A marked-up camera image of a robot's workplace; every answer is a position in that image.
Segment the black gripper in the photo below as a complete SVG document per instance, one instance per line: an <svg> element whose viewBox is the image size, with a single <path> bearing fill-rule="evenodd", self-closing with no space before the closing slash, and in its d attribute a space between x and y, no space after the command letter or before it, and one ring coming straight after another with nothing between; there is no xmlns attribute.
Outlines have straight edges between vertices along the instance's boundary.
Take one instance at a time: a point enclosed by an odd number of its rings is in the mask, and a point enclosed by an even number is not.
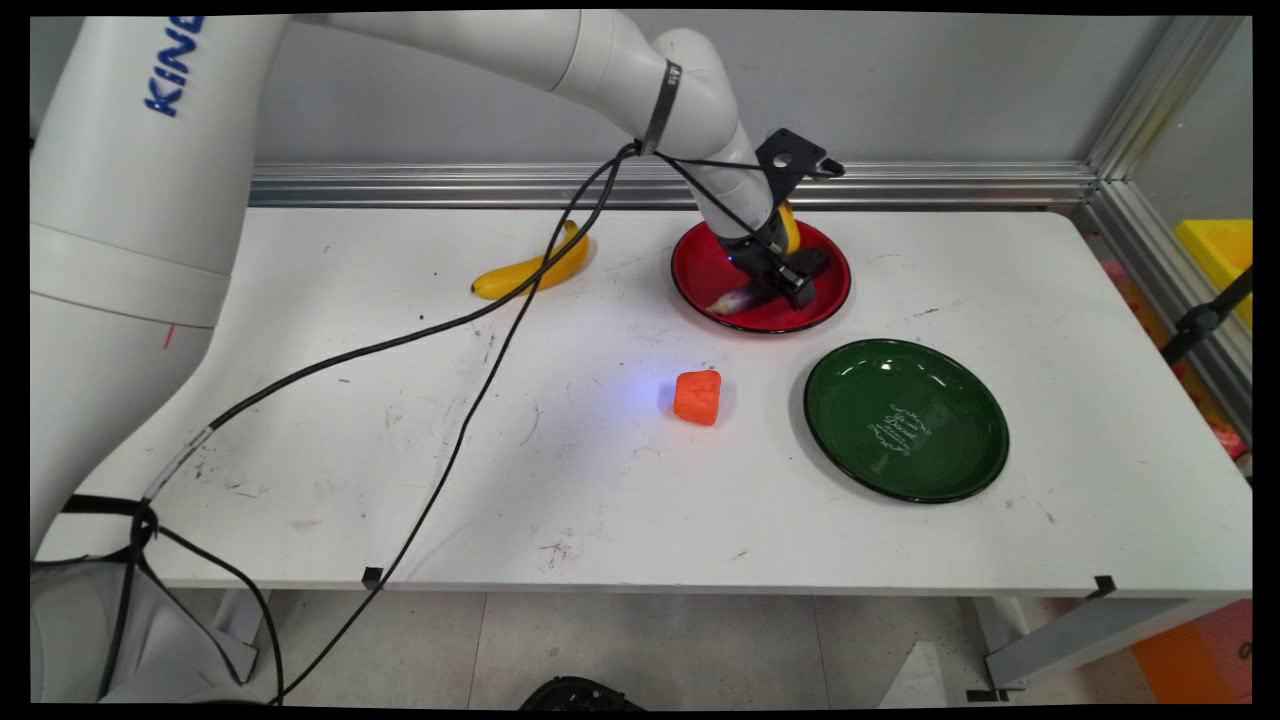
<svg viewBox="0 0 1280 720"><path fill-rule="evenodd" d="M773 300L780 287L792 310L803 310L813 302L819 258L788 258L790 240L780 214L772 214L755 234L721 240L730 263L751 278L741 288L745 300Z"/></svg>

